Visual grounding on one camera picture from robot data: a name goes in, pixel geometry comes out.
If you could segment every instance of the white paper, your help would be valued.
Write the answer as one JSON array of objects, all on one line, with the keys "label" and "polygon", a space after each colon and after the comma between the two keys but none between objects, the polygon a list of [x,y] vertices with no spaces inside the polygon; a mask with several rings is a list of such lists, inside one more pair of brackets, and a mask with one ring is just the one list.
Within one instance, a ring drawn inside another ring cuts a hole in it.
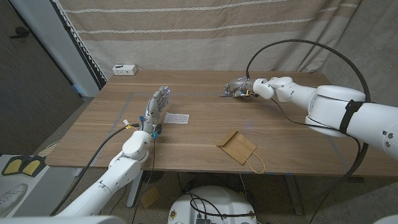
[{"label": "white paper", "polygon": [[164,117],[165,124],[188,124],[189,114],[172,114],[167,112]]}]

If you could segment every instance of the small white box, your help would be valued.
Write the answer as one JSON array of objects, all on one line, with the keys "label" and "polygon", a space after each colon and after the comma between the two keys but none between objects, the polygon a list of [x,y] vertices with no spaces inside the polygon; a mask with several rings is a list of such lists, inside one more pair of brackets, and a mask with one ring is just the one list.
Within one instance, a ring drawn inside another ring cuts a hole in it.
[{"label": "small white box", "polygon": [[112,68],[115,75],[135,75],[137,72],[136,65],[115,65]]}]

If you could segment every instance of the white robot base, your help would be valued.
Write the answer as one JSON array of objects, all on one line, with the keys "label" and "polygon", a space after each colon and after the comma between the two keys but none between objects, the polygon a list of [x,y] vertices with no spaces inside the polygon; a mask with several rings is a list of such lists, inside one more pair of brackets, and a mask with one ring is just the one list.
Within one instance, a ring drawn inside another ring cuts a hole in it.
[{"label": "white robot base", "polygon": [[[192,197],[195,198],[197,195],[211,202],[221,214],[246,214],[254,211],[251,204],[240,194],[233,190],[219,186],[203,186],[191,190]],[[256,217],[235,217],[235,218],[223,218],[207,216],[205,219],[204,214],[200,214],[195,211],[191,205],[192,198],[189,194],[185,194],[177,199],[172,208],[170,209],[168,224],[187,224],[187,223],[221,223],[221,224],[256,224]],[[205,211],[201,200],[195,200],[199,210]],[[203,201],[206,207],[206,212],[217,214],[217,210],[212,207],[209,203]]]}]

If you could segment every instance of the metal hand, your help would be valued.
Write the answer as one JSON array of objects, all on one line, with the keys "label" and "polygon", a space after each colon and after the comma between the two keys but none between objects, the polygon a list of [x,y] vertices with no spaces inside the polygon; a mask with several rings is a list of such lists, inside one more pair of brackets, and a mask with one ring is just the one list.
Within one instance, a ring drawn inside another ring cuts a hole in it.
[{"label": "metal hand", "polygon": [[248,91],[253,91],[253,83],[255,80],[246,77],[235,78],[224,85],[225,95],[232,93],[233,97],[248,96]]},{"label": "metal hand", "polygon": [[166,86],[160,87],[148,101],[148,105],[145,108],[144,116],[141,118],[142,123],[139,126],[139,130],[145,131],[149,134],[153,134],[155,131],[154,125],[157,124],[158,118],[169,103],[170,90]]}]

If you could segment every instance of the wall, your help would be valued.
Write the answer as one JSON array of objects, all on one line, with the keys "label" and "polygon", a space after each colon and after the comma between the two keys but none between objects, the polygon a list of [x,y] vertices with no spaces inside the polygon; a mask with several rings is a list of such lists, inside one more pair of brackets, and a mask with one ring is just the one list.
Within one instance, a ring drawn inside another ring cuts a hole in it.
[{"label": "wall", "polygon": [[[398,1],[362,0],[335,49],[362,72],[373,102],[398,106]],[[354,72],[335,55],[321,71],[334,85],[362,90]]]},{"label": "wall", "polygon": [[50,0],[11,0],[41,43],[82,96],[96,96],[99,89],[63,28]]}]

